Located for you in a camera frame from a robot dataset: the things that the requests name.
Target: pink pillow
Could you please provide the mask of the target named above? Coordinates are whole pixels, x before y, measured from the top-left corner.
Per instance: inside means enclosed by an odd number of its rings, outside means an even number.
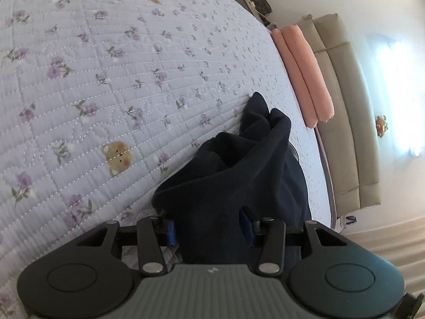
[[[281,31],[279,29],[272,30],[271,37],[275,42],[276,48],[278,49],[288,72],[292,87],[294,88],[295,95],[297,96],[298,104],[300,105],[305,125],[307,127],[314,128],[316,127],[319,119],[303,75],[301,74],[294,56],[292,56],[285,43]]]
[[[303,74],[317,117],[320,121],[328,121],[334,115],[334,105],[310,45],[297,25],[284,27],[282,35]]]

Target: mattress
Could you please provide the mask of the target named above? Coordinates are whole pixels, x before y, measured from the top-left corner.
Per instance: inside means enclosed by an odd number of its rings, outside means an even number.
[[[0,54],[3,315],[26,316],[26,265],[105,220],[154,214],[158,185],[237,133],[255,91],[292,120],[312,216],[330,224],[315,133],[269,32],[235,1],[0,0]]]

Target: black fabric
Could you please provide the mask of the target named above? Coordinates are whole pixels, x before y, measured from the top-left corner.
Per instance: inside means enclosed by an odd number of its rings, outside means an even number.
[[[152,203],[175,220],[183,262],[253,266],[259,251],[242,235],[242,206],[292,227],[311,219],[304,174],[288,150],[290,130],[290,119],[278,109],[269,113],[256,92],[245,106],[238,136],[222,132],[206,141],[158,188]],[[299,248],[287,247],[285,269],[299,259]]]

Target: folded clothing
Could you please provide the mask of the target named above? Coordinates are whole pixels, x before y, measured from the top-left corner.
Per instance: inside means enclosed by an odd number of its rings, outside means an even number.
[[[314,128],[316,127],[319,118],[317,117],[316,109],[309,93],[309,89],[307,88],[307,84],[305,83],[303,74],[295,61],[294,56],[289,50],[282,32],[279,29],[273,29],[271,31],[271,37],[275,42],[276,48],[278,49],[286,71],[288,72],[292,88],[294,89],[298,104],[300,105],[305,125],[307,127]]]
[[[152,204],[175,220],[183,262],[255,265],[259,251],[249,248],[239,226],[242,206],[292,227],[311,219],[303,171],[288,151],[290,130],[290,119],[278,109],[269,113],[254,93],[238,136],[222,132],[206,141],[159,186]],[[299,260],[299,247],[285,249],[286,270]]]
[[[284,27],[283,38],[302,73],[320,121],[334,116],[334,105],[316,57],[297,25]]]

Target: white quilt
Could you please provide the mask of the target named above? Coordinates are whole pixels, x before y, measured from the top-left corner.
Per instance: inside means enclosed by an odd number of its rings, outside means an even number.
[[[0,317],[25,317],[26,265],[153,214],[158,185],[236,133],[254,91],[291,118],[313,218],[329,225],[315,134],[269,32],[235,1],[0,0]]]

